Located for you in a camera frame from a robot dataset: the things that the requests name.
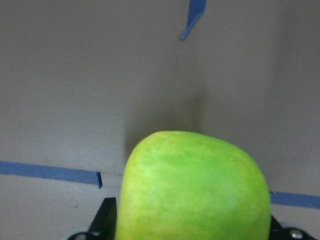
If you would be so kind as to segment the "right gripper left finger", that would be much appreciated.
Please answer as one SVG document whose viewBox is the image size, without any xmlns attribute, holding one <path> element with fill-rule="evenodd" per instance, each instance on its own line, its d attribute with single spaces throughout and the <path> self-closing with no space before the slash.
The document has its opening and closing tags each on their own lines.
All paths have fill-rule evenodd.
<svg viewBox="0 0 320 240">
<path fill-rule="evenodd" d="M 117 201 L 115 197 L 105 198 L 90 226 L 67 237 L 67 240 L 114 240 L 116 235 Z"/>
</svg>

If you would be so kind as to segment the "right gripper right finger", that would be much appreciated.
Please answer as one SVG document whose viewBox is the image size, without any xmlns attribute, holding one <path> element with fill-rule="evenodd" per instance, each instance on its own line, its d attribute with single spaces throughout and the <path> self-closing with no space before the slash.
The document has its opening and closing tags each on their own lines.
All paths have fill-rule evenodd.
<svg viewBox="0 0 320 240">
<path fill-rule="evenodd" d="M 269 240 L 316 240 L 315 237 L 297 227 L 283 227 L 272 215 Z"/>
</svg>

